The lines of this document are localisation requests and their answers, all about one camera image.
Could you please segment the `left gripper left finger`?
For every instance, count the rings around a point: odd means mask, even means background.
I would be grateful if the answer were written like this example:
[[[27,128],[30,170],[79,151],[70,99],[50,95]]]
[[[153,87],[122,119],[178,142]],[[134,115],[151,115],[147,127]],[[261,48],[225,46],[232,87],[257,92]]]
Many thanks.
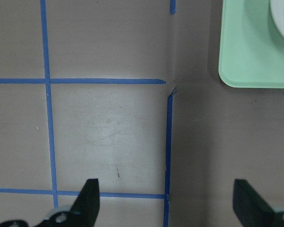
[[[98,179],[88,179],[78,197],[71,206],[74,216],[73,227],[93,227],[100,209],[100,192]]]

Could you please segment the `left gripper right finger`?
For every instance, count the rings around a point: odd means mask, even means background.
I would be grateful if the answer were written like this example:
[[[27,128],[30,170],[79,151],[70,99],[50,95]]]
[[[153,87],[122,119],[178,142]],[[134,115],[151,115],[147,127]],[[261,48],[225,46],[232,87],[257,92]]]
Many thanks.
[[[244,227],[269,227],[275,217],[274,210],[244,179],[235,179],[232,208]]]

